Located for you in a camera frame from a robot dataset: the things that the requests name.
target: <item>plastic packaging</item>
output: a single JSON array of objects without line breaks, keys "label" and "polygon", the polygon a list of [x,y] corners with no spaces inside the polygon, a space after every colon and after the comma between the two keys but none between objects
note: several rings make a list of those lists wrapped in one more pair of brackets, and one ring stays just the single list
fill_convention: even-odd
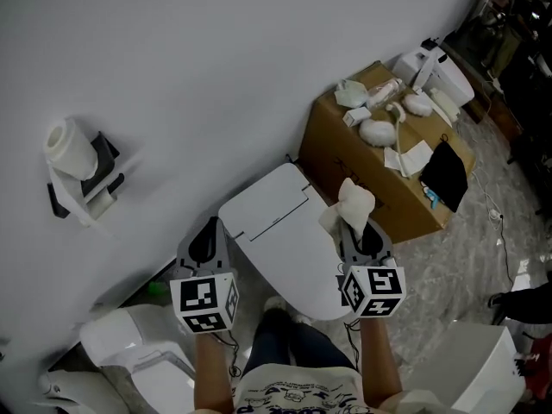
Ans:
[{"label": "plastic packaging", "polygon": [[365,104],[368,100],[368,91],[363,83],[344,79],[337,85],[336,102],[343,107],[357,109]]},{"label": "plastic packaging", "polygon": [[400,78],[391,78],[384,84],[373,87],[368,91],[367,107],[371,110],[377,110],[384,107],[387,102],[406,88],[405,83]]}]

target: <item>white wall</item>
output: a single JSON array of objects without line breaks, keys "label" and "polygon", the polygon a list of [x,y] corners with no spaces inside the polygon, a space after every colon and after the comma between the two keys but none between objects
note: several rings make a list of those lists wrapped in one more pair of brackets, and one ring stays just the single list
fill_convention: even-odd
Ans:
[{"label": "white wall", "polygon": [[[325,88],[447,33],[470,3],[0,0],[0,398],[31,412],[37,373],[99,296],[124,298],[202,210],[297,149]],[[119,241],[50,211],[41,144],[69,115],[132,166],[103,218]]]}]

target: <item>green object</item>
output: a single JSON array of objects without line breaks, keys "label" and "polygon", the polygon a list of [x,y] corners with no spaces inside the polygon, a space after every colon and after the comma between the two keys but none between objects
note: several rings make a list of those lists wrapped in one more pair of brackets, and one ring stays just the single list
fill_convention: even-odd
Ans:
[{"label": "green object", "polygon": [[169,292],[169,287],[163,282],[150,282],[147,284],[147,294],[150,296],[163,296]]}]

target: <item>black bag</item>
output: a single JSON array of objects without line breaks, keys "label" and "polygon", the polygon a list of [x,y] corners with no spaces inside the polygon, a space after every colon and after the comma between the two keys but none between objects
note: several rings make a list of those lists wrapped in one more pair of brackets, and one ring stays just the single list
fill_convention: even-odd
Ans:
[{"label": "black bag", "polygon": [[434,191],[453,212],[458,210],[467,191],[464,163],[446,141],[436,147],[420,181]]}]

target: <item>jeans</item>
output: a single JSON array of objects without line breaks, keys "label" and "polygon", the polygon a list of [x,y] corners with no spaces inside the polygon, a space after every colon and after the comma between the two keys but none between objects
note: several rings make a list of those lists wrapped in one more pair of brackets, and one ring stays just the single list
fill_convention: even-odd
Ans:
[{"label": "jeans", "polygon": [[265,313],[255,331],[243,375],[267,363],[291,365],[289,351],[298,367],[354,369],[348,357],[325,334],[304,323],[294,323],[287,312],[274,308]]}]

